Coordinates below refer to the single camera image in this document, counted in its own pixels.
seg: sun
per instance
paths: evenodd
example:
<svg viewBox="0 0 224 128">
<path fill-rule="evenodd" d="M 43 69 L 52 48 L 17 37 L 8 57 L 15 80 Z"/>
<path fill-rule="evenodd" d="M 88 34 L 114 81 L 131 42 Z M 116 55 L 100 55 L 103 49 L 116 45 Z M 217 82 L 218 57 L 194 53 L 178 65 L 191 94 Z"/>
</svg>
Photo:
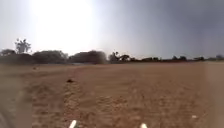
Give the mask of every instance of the sun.
<svg viewBox="0 0 224 128">
<path fill-rule="evenodd" d="M 89 0 L 31 0 L 30 9 L 35 26 L 34 49 L 74 53 L 97 47 Z"/>
</svg>

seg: rock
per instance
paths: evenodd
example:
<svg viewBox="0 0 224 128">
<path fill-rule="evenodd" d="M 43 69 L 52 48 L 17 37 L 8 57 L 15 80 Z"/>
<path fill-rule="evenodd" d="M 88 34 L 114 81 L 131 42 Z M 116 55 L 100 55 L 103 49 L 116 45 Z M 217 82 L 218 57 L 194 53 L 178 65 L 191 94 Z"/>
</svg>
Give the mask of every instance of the rock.
<svg viewBox="0 0 224 128">
<path fill-rule="evenodd" d="M 72 79 L 68 79 L 67 83 L 73 83 L 74 81 Z"/>
</svg>

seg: tree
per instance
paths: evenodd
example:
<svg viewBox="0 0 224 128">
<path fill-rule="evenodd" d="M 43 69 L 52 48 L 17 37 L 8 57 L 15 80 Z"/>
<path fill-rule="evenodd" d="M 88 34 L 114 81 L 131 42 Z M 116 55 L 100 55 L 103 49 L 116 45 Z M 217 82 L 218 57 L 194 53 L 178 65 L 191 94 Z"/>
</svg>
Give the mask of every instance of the tree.
<svg viewBox="0 0 224 128">
<path fill-rule="evenodd" d="M 224 56 L 221 54 L 216 55 L 217 60 L 224 60 Z"/>
<path fill-rule="evenodd" d="M 16 45 L 16 51 L 18 54 L 28 52 L 31 48 L 30 46 L 31 44 L 27 43 L 26 39 L 24 40 L 17 39 L 17 42 L 15 42 L 15 45 Z"/>
<path fill-rule="evenodd" d="M 178 60 L 178 58 L 176 56 L 173 56 L 172 60 Z"/>
<path fill-rule="evenodd" d="M 204 61 L 205 58 L 203 56 L 194 58 L 195 61 Z"/>
<path fill-rule="evenodd" d="M 113 52 L 111 55 L 109 55 L 109 61 L 110 63 L 117 63 L 119 61 L 118 52 Z"/>
<path fill-rule="evenodd" d="M 130 58 L 130 56 L 124 54 L 124 55 L 120 56 L 119 58 L 120 58 L 121 61 L 128 61 L 128 59 Z"/>
<path fill-rule="evenodd" d="M 186 56 L 180 56 L 179 60 L 180 61 L 187 61 L 187 57 Z"/>
<path fill-rule="evenodd" d="M 12 50 L 12 49 L 3 49 L 0 52 L 1 56 L 8 56 L 8 55 L 13 55 L 13 54 L 16 54 L 16 52 L 14 50 Z"/>
</svg>

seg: soil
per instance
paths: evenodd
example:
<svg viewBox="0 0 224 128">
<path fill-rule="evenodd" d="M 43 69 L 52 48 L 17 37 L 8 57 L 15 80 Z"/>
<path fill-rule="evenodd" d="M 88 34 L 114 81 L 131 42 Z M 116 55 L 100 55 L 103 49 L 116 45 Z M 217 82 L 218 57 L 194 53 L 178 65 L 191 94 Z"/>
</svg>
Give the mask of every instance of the soil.
<svg viewBox="0 0 224 128">
<path fill-rule="evenodd" d="M 79 128 L 224 122 L 223 63 L 1 65 L 0 71 L 0 101 L 18 128 L 67 128 L 72 120 Z"/>
</svg>

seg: bush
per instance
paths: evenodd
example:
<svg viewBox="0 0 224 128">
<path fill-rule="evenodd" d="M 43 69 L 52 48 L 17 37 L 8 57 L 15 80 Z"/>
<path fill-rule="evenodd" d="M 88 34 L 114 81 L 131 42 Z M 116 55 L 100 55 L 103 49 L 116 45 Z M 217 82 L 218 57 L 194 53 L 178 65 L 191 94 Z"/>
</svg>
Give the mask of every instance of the bush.
<svg viewBox="0 0 224 128">
<path fill-rule="evenodd" d="M 33 58 L 40 64 L 61 64 L 66 62 L 66 54 L 58 50 L 35 52 Z"/>
<path fill-rule="evenodd" d="M 0 62 L 7 64 L 32 64 L 35 63 L 35 60 L 29 54 L 12 54 L 8 56 L 1 56 Z"/>
<path fill-rule="evenodd" d="M 68 61 L 70 63 L 92 63 L 103 64 L 106 63 L 106 54 L 101 51 L 80 52 L 70 56 Z"/>
</svg>

